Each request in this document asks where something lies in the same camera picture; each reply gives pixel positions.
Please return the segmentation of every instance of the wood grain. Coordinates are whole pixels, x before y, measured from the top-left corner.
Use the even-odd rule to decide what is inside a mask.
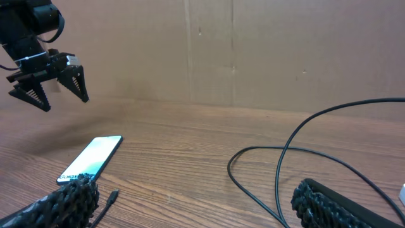
[[[282,145],[310,113],[131,99],[92,98],[82,104],[64,96],[50,96],[49,113],[24,103],[0,107],[1,217],[56,190],[57,176],[92,138],[121,134],[123,143],[97,181],[97,213],[108,194],[120,189],[100,227],[281,227],[233,184],[227,162],[246,146]],[[292,144],[343,159],[400,205],[404,136],[403,122],[326,115],[305,126]],[[279,154],[252,151],[232,169],[240,183],[274,209]],[[299,227],[290,206],[292,192],[307,177],[399,223],[379,195],[346,168],[289,151],[280,197],[292,227]]]

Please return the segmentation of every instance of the cable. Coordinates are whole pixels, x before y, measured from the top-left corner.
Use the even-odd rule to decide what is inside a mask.
[[[356,102],[352,102],[352,103],[346,103],[346,104],[341,104],[338,106],[334,106],[331,108],[328,108],[326,110],[320,111],[318,113],[315,113],[314,115],[311,115],[310,117],[308,117],[307,119],[305,119],[305,121],[303,121],[295,131],[293,131],[293,133],[291,134],[291,136],[289,137],[288,141],[286,142],[285,146],[251,146],[248,148],[244,148],[242,150],[240,150],[238,153],[236,153],[231,160],[228,163],[228,175],[230,176],[230,178],[232,179],[232,181],[244,192],[246,193],[248,196],[250,196],[256,203],[258,203],[260,206],[262,206],[267,212],[269,212],[271,215],[273,215],[280,223],[282,223],[282,225],[284,227],[289,227],[284,219],[284,216],[282,214],[282,209],[280,206],[280,198],[278,196],[278,179],[280,176],[280,169],[281,169],[281,163],[282,160],[284,158],[284,155],[287,151],[287,149],[296,149],[296,150],[300,150],[300,151],[305,151],[308,153],[314,153],[316,155],[320,155],[320,156],[324,156],[325,158],[329,158],[335,162],[338,162],[342,165],[344,165],[345,167],[347,167],[348,169],[352,170],[355,174],[357,174],[359,177],[361,177],[365,182],[367,182],[367,184],[369,184],[376,192],[378,192],[382,198],[384,198],[386,200],[386,202],[394,209],[394,211],[398,214],[398,216],[400,217],[402,223],[405,225],[405,216],[404,214],[401,212],[401,210],[398,208],[398,206],[379,188],[377,187],[372,181],[370,181],[369,179],[367,179],[367,177],[365,177],[362,173],[358,172],[355,168],[351,167],[349,164],[345,163],[344,161],[338,159],[338,158],[334,158],[330,155],[327,155],[325,153],[322,152],[318,152],[318,151],[314,151],[311,149],[305,149],[305,148],[297,148],[297,147],[289,147],[292,139],[294,138],[294,136],[299,132],[299,130],[306,124],[308,123],[310,120],[314,119],[315,117],[318,117],[322,114],[328,113],[330,111],[334,111],[334,110],[338,110],[341,108],[346,108],[346,107],[350,107],[350,106],[357,106],[357,105],[365,105],[365,104],[372,104],[372,103],[386,103],[386,102],[405,102],[405,98],[379,98],[379,99],[368,99],[368,100],[364,100],[364,101],[356,101]],[[277,164],[277,170],[276,170],[276,178],[275,178],[275,198],[276,198],[276,206],[277,206],[277,211],[279,216],[277,216],[277,214],[275,214],[275,212],[273,212],[271,209],[269,209],[265,204],[263,204],[263,202],[261,202],[259,199],[257,199],[253,194],[251,194],[248,190],[246,190],[243,186],[241,186],[233,177],[233,175],[231,174],[230,171],[230,166],[232,164],[232,162],[238,157],[240,156],[242,153],[250,150],[250,149],[260,149],[260,148],[266,148],[266,149],[283,149],[282,154],[280,155],[280,158],[278,160],[278,164]]]
[[[3,68],[5,70],[9,70],[9,71],[14,71],[14,70],[18,70],[19,68],[8,68],[6,66],[0,65],[0,68]]]
[[[90,228],[95,228],[97,226],[97,224],[101,221],[101,219],[105,216],[105,214],[107,213],[108,209],[112,206],[112,204],[115,202],[115,200],[118,197],[118,192],[120,190],[119,189],[115,189],[108,197],[107,199],[107,203],[106,203],[106,207],[104,207],[104,209],[102,210],[102,212],[99,214],[99,216],[94,220],[94,222],[92,223],[92,225],[90,226]]]

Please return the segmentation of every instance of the wall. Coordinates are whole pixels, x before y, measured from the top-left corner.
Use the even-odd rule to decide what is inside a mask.
[[[50,46],[80,58],[90,98],[314,112],[405,95],[403,0],[53,3],[66,26]],[[339,113],[402,120],[403,111]]]

